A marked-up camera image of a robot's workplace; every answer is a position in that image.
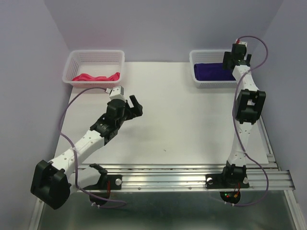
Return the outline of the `purple towel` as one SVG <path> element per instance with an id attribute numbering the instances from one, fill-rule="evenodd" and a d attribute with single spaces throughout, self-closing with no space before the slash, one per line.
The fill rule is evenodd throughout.
<path id="1" fill-rule="evenodd" d="M 198 81 L 235 81 L 232 72 L 223 69 L 222 63 L 195 64 L 194 74 Z"/>

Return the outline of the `pink towel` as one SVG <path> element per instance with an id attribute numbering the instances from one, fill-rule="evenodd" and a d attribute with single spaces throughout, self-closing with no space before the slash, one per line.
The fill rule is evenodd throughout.
<path id="1" fill-rule="evenodd" d="M 92 76 L 87 73 L 82 73 L 75 78 L 72 79 L 72 81 L 118 81 L 120 79 L 120 73 L 116 72 L 113 75 L 110 76 Z"/>

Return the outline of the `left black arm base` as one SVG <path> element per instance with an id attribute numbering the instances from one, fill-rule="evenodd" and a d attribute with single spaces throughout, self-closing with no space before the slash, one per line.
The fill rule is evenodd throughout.
<path id="1" fill-rule="evenodd" d="M 84 189 L 88 192 L 93 192 L 95 196 L 102 197 L 104 199 L 111 199 L 112 190 L 121 190 L 121 184 L 122 175 L 105 175 L 100 176 L 96 184 L 86 186 Z M 94 198 L 92 196 L 89 196 L 89 200 L 94 206 L 103 207 L 106 205 L 106 207 L 109 207 L 112 205 L 111 202 Z"/>

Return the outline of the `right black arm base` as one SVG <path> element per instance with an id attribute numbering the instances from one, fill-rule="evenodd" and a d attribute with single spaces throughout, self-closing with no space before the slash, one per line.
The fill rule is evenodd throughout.
<path id="1" fill-rule="evenodd" d="M 249 183 L 224 176 L 222 173 L 211 173 L 206 175 L 205 188 L 209 190 L 219 190 L 221 199 L 231 205 L 236 205 L 241 199 L 241 190 L 248 189 Z"/>

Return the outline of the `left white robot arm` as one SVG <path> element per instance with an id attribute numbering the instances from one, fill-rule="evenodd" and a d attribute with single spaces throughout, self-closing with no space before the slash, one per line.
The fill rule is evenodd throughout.
<path id="1" fill-rule="evenodd" d="M 77 143 L 71 143 L 68 150 L 50 161 L 41 160 L 34 170 L 31 193 L 51 208 L 60 208 L 72 193 L 69 178 L 78 175 L 78 165 L 109 143 L 125 121 L 142 116 L 143 107 L 136 97 L 131 95 L 130 100 L 133 106 L 126 100 L 111 99 L 106 113 Z"/>

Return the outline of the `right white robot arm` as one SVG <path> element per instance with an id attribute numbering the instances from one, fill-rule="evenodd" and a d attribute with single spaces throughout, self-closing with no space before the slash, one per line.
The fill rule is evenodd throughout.
<path id="1" fill-rule="evenodd" d="M 231 187 L 237 182 L 248 183 L 246 173 L 246 147 L 252 128 L 259 120 L 266 93 L 256 86 L 250 67 L 251 54 L 247 43 L 236 41 L 230 52 L 224 53 L 223 68 L 230 70 L 236 80 L 232 118 L 235 134 L 221 183 Z"/>

